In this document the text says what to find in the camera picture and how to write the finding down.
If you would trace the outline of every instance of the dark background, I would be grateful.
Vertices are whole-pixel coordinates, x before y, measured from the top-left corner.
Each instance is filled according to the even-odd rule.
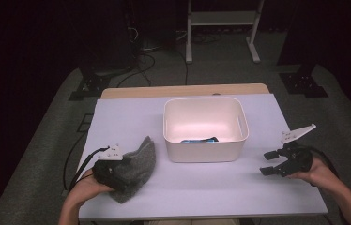
[[[119,54],[129,52],[125,46],[120,47],[125,51],[114,50],[118,38],[114,30],[128,34],[119,24],[135,25],[147,36],[160,30],[185,30],[186,0],[144,2],[0,0],[0,195],[71,71],[98,58],[114,62]],[[194,0],[192,7],[246,10],[257,4],[240,2]],[[97,12],[101,6],[118,8],[121,18],[105,19],[104,11]],[[351,1],[267,0],[259,29],[288,30],[279,64],[314,60],[335,75],[351,99]],[[115,65],[132,64],[123,56]]]

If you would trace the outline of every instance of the black cable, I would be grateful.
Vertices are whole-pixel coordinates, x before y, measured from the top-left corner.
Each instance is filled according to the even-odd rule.
[[[187,60],[185,59],[184,55],[179,52],[179,51],[176,51],[182,58],[182,61],[184,62],[184,65],[185,65],[185,81],[184,81],[184,85],[188,85],[188,64],[187,64]]]
[[[68,161],[70,159],[70,155],[72,154],[73,150],[75,149],[76,145],[79,143],[79,141],[82,139],[82,137],[84,137],[84,135],[86,134],[87,132],[83,132],[82,135],[79,137],[79,139],[76,141],[76,143],[70,148],[70,151],[68,153],[68,156],[67,156],[67,160],[65,160],[65,164],[64,164],[64,169],[63,169],[63,172],[62,172],[62,182],[63,182],[63,185],[64,185],[64,190],[68,190],[67,188],[67,181],[66,181],[66,173],[67,173],[67,166],[68,166]]]
[[[143,77],[145,78],[145,80],[148,82],[148,86],[151,86],[152,82],[149,80],[149,78],[146,76],[145,71],[142,71],[140,68],[140,65],[137,66],[138,71],[140,71],[143,75]]]
[[[94,175],[93,172],[92,172],[91,174],[87,175],[87,176],[84,176],[84,177],[80,178],[80,179],[76,182],[76,184],[79,183],[81,180],[83,180],[83,179],[85,179],[85,178],[87,178],[87,177],[89,177],[89,176],[92,176],[92,175]]]
[[[155,66],[155,62],[156,62],[156,61],[155,61],[155,58],[154,58],[154,57],[152,57],[152,56],[149,55],[149,54],[142,54],[142,55],[151,58],[152,61],[153,61],[152,65],[149,66],[148,68],[145,68],[145,69],[143,69],[143,70],[140,70],[140,71],[138,71],[138,72],[136,72],[136,73],[130,74],[129,76],[127,76],[126,78],[124,78],[122,81],[120,81],[120,82],[117,84],[116,88],[118,88],[118,87],[120,86],[120,84],[122,84],[122,83],[123,83],[125,80],[127,80],[128,78],[130,78],[130,77],[132,77],[132,76],[135,76],[135,75],[138,75],[138,74],[141,74],[141,73],[143,73],[143,72],[145,72],[145,71],[148,71],[148,70],[150,70],[151,68],[153,68],[153,66]]]
[[[324,215],[325,220],[328,222],[329,225],[333,225],[333,222],[328,218],[328,216]]]
[[[340,179],[339,173],[337,172],[336,168],[334,167],[333,163],[331,162],[330,158],[328,158],[328,156],[326,156],[326,154],[318,149],[312,148],[311,149],[314,153],[316,153],[317,155],[319,155],[320,158],[322,158],[325,163],[328,165],[328,168],[336,175],[337,178]],[[345,216],[341,210],[341,208],[339,207],[339,215],[340,215],[340,219],[342,221],[342,223],[344,225],[349,225],[348,221],[345,219]],[[329,224],[332,224],[330,219],[328,217],[325,217],[325,219],[329,222]]]
[[[157,47],[153,47],[153,48],[150,48],[150,49],[142,49],[141,53],[153,53],[153,52],[156,52],[156,51],[159,51],[159,50],[162,50],[162,49],[164,49],[163,46],[157,46]]]
[[[97,149],[96,151],[94,151],[92,154],[88,155],[88,157],[85,159],[85,161],[83,162],[83,164],[80,166],[79,170],[76,172],[76,174],[73,176],[72,181],[70,182],[69,185],[69,192],[72,191],[72,189],[75,187],[76,183],[77,183],[77,179],[79,178],[79,176],[81,175],[82,171],[84,170],[85,166],[87,166],[88,162],[90,162],[91,158],[93,158],[94,155],[96,155],[96,153],[98,152],[104,152],[105,150],[109,149],[110,146],[106,147],[106,148],[100,148]]]
[[[192,36],[191,42],[197,45],[207,45],[222,40],[222,36],[220,34],[218,36],[218,38],[215,38],[212,35],[197,34]]]

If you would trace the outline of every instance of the wooden table edge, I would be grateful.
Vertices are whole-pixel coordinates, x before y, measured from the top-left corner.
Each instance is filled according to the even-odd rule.
[[[263,83],[107,88],[101,99],[269,94]]]

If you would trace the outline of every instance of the metal stand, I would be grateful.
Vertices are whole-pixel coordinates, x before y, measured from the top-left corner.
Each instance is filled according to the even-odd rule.
[[[69,100],[83,100],[84,97],[100,97],[102,91],[109,87],[109,82],[114,76],[130,72],[133,67],[113,70],[110,68],[96,69],[91,66],[79,66],[83,79],[80,81],[76,91],[72,92]]]
[[[191,27],[202,25],[252,25],[252,33],[246,38],[254,63],[260,63],[257,50],[254,46],[258,23],[261,18],[265,0],[260,0],[256,11],[229,11],[229,12],[192,12],[191,0],[188,1],[186,62],[192,63]]]
[[[303,64],[296,73],[280,73],[289,94],[304,94],[307,98],[328,97],[325,89],[318,86],[311,76],[315,64]]]

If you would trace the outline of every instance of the white shelf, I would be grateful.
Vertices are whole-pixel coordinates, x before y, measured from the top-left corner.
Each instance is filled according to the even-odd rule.
[[[253,25],[256,11],[193,12],[191,25]]]

